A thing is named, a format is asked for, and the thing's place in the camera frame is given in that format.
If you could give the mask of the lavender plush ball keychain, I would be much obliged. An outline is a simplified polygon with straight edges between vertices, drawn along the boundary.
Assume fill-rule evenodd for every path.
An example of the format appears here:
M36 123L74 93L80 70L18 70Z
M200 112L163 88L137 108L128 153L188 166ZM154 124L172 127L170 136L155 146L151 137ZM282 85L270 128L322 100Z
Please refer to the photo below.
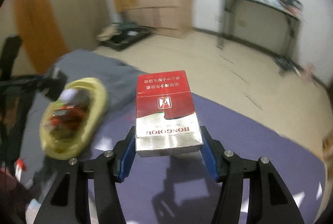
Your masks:
M59 101L62 103L70 103L74 100L77 95L78 90L75 88L69 88L63 90L63 92L59 96Z

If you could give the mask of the dark orange Kuang Shan box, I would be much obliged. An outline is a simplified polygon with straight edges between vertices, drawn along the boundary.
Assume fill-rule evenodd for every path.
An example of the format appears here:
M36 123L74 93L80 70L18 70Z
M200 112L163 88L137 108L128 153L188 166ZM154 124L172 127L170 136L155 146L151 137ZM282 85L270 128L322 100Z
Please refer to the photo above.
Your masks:
M88 114L87 109L74 105L63 105L52 112L47 121L50 134L57 139L73 138Z

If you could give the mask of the yellow oval tray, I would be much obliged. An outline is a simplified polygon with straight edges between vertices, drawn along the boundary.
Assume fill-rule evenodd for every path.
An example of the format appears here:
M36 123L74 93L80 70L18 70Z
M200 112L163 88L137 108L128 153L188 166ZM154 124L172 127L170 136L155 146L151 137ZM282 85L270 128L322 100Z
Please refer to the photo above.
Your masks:
M108 92L97 78L68 83L48 105L40 122L44 154L56 160L79 156L90 143L108 106Z

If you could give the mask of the red silver Hongqiqu cigarette box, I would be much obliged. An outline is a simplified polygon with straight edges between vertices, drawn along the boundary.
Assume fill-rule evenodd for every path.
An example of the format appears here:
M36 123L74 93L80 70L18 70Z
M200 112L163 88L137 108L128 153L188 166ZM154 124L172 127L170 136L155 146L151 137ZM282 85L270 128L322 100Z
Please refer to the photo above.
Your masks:
M135 150L140 157L200 150L203 138L185 71L137 79Z

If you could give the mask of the open black suitcase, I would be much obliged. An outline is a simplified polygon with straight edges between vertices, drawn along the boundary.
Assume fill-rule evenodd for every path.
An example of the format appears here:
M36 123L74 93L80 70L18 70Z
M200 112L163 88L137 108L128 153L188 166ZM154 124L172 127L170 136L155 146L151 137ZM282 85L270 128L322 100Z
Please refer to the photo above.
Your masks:
M139 26L136 22L125 21L105 27L97 35L97 41L99 41L101 46L115 51L123 51L151 35L152 31L150 28Z

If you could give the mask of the black folding table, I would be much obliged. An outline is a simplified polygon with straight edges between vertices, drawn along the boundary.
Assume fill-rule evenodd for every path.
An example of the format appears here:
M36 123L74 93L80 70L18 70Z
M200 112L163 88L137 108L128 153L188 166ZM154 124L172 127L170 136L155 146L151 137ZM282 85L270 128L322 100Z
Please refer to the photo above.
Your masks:
M263 54L286 57L293 61L299 38L301 18L267 0L220 0L217 47L234 41ZM300 76L300 67L294 72Z

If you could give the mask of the pink snack bag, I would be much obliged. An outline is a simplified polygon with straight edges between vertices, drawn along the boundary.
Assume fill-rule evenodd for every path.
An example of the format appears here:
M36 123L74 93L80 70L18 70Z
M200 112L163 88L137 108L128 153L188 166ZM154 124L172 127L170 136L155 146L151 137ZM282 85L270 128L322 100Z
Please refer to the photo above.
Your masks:
M303 82L310 83L313 81L315 66L312 63L308 63L302 70L300 79Z

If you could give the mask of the clothes pile under table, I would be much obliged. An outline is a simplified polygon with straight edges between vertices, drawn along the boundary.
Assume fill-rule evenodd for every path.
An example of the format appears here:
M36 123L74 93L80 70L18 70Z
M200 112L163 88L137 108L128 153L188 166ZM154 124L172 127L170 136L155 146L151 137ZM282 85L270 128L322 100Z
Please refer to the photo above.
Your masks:
M297 67L293 64L293 61L286 57L275 57L273 59L275 64L279 67L280 72L294 71L297 72Z

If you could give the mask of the gray blanket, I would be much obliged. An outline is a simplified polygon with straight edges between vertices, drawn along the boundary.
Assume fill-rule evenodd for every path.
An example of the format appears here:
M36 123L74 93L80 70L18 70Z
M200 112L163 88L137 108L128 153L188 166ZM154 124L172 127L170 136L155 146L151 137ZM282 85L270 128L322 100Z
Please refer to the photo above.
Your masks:
M60 58L56 67L66 74L66 88L88 90L91 97L91 114L78 133L69 141L56 142L45 129L54 103L37 93L27 115L20 158L26 165L21 182L33 179L43 165L45 156L67 160L79 156L91 142L98 124L105 114L117 111L135 100L137 68L119 59L76 50Z

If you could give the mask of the black perforated board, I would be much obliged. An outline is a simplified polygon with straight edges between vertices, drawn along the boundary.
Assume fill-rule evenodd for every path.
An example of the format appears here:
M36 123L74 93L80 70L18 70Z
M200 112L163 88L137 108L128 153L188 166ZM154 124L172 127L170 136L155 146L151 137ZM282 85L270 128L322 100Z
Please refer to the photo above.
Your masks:
M286 11L300 16L303 13L303 4L299 0L277 0L279 5Z

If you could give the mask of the orange wooden door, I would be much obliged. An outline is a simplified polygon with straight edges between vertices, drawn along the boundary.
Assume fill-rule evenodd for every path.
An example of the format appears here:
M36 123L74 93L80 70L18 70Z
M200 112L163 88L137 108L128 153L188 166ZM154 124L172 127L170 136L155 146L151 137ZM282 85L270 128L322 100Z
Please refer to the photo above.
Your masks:
M70 52L50 0L12 0L18 34L32 67L45 73L59 57Z

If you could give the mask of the purple tablecloth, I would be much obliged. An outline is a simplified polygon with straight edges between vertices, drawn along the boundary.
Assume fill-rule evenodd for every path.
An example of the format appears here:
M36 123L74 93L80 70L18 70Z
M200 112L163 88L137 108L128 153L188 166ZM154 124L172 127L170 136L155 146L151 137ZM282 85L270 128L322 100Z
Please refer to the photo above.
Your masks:
M292 192L315 158L191 92L138 92L135 125L116 113L116 144L85 161L100 223L312 223Z

